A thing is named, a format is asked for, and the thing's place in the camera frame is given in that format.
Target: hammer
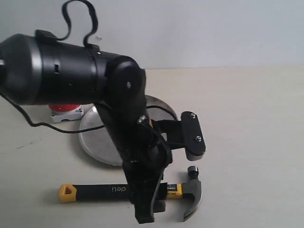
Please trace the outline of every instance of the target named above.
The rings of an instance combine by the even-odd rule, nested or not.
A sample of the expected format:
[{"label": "hammer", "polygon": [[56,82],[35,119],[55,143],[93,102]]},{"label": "hammer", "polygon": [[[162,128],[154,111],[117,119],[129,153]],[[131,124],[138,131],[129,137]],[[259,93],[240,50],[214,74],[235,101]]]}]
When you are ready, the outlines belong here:
[{"label": "hammer", "polygon": [[[196,166],[188,168],[190,180],[182,184],[166,184],[167,198],[184,198],[192,200],[190,208],[184,213],[184,221],[194,214],[202,198],[199,169]],[[127,184],[74,185],[63,184],[59,189],[59,200],[62,203],[75,201],[110,201],[128,200],[129,186]]]}]

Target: table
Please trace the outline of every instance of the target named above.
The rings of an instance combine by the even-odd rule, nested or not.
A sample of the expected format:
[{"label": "table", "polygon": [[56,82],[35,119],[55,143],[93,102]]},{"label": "table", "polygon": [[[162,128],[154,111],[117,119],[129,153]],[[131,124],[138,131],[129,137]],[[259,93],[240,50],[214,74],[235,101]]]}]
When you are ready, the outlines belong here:
[{"label": "table", "polygon": [[[304,225],[304,66],[147,70],[146,93],[178,115],[193,111],[207,151],[199,161],[173,152],[165,180],[185,181],[197,165],[203,202],[182,223],[186,206],[168,200],[155,223],[139,225],[129,202],[68,203],[63,183],[124,183],[120,168],[88,157],[77,135],[32,128],[0,100],[0,227],[285,228]],[[49,121],[45,106],[28,106],[34,121]],[[78,121],[59,123],[77,129]]]}]

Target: white wall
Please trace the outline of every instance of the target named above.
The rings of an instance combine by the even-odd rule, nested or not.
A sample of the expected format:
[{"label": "white wall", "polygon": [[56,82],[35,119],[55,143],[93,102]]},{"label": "white wall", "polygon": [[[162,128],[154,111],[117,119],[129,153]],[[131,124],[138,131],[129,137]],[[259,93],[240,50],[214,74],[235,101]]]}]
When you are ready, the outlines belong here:
[{"label": "white wall", "polygon": [[[0,40],[35,29],[66,33],[64,0],[1,0]],[[144,68],[221,67],[304,62],[303,0],[91,0],[105,51]],[[87,10],[69,6],[81,44]]]}]

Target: hammer head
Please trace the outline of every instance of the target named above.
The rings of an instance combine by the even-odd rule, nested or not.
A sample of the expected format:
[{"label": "hammer head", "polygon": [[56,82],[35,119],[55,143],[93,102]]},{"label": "hammer head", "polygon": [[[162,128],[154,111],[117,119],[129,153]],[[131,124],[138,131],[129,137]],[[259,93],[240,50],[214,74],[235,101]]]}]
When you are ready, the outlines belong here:
[{"label": "hammer head", "polygon": [[190,166],[188,168],[188,176],[190,177],[190,181],[181,185],[182,193],[183,198],[190,199],[193,203],[190,208],[185,211],[184,221],[194,214],[202,199],[202,187],[201,182],[198,179],[199,169],[196,166]]}]

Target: round metal plate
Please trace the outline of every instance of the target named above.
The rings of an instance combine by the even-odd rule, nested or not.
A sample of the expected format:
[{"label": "round metal plate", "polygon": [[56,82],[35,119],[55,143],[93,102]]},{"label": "round metal plate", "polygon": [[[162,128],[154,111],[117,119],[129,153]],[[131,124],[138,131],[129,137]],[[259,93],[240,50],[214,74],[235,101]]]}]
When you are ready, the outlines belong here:
[{"label": "round metal plate", "polygon": [[[148,95],[146,96],[146,98],[147,106],[158,105],[175,114],[173,109],[162,100]],[[156,121],[173,120],[172,116],[158,108],[150,108],[148,109],[148,113],[150,118]],[[82,118],[79,129],[97,127],[102,124],[103,122],[101,121],[96,111],[96,108],[92,107]],[[91,157],[109,165],[122,166],[123,161],[121,160],[119,153],[117,152],[105,128],[80,133],[79,140],[84,151]]]}]

